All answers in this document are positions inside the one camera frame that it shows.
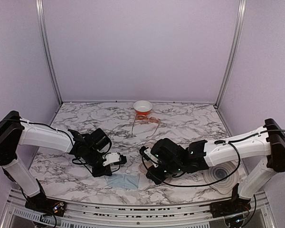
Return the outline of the pink soft glasses case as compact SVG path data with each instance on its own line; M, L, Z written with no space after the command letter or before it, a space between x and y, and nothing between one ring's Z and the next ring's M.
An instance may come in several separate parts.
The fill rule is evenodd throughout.
M142 174L142 175L145 175L147 173L147 169L151 166L153 166L153 163L152 162L149 162L149 161L145 161L145 165L147 168L145 168L145 166L143 165L143 163L141 163L139 165L139 172Z

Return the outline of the pink transparent sunglasses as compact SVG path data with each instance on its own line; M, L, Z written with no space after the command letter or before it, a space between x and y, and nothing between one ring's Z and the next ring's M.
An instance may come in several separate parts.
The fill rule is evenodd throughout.
M157 131L157 129L159 128L159 125L160 125L160 123L161 123L161 120L158 119L158 118L155 118L155 117L147 117L146 115L137 114L137 115L135 116L134 122L133 122L133 124L132 124L131 136L133 136L133 129L134 129L134 125L135 125L135 122L136 122L136 121L145 121L145 122L148 122L148 123L154 123L154 124L156 123L156 124L157 124L157 126L156 126L154 132L153 132L151 135L147 136L146 138L150 138L150 137L152 137L153 135L155 135L155 133L156 133L156 131Z

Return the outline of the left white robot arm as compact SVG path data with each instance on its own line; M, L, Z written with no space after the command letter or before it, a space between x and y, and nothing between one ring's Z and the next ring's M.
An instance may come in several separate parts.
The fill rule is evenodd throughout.
M117 153L103 152L112 142L101 130L80 134L69 129L64 132L46 124L22 119L17 111L11 111L0 121L0 166L21 188L26 196L26 207L37 211L50 211L61 215L65 202L49 199L41 184L35 179L17 156L19 145L33 145L69 153L84 166L91 166L93 177L111 175L112 163L118 162Z

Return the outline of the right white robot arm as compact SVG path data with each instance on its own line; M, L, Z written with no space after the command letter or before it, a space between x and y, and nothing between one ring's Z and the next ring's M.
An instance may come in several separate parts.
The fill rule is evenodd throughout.
M151 161L146 177L159 185L168 177L208 170L221 163L262 156L263 159L246 179L235 184L228 200L210 204L214 218L251 209L250 201L274 175L285 172L285 130L274 119L249 133L220 139L192 142L186 149L168 138L160 139L152 148L139 150L142 161Z

